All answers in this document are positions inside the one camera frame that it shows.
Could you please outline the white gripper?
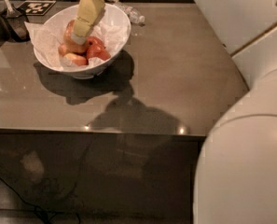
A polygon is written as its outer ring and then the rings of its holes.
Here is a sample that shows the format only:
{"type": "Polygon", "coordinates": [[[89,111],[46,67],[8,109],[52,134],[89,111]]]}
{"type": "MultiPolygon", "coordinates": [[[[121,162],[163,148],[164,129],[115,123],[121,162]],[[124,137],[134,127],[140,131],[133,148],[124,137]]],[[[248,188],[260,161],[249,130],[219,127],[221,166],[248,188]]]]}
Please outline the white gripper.
{"type": "Polygon", "coordinates": [[[82,45],[87,36],[93,30],[94,25],[102,17],[104,13],[104,0],[80,0],[73,29],[71,32],[71,39],[79,45],[82,45]]]}

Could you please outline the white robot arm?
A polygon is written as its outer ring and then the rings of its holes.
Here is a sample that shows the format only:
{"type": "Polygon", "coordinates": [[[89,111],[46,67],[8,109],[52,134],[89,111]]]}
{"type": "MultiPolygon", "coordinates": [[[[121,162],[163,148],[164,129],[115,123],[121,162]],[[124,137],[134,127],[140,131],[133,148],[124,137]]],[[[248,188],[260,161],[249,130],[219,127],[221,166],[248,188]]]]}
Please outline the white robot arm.
{"type": "Polygon", "coordinates": [[[194,0],[249,91],[209,132],[193,224],[277,224],[277,0],[194,0]]]}

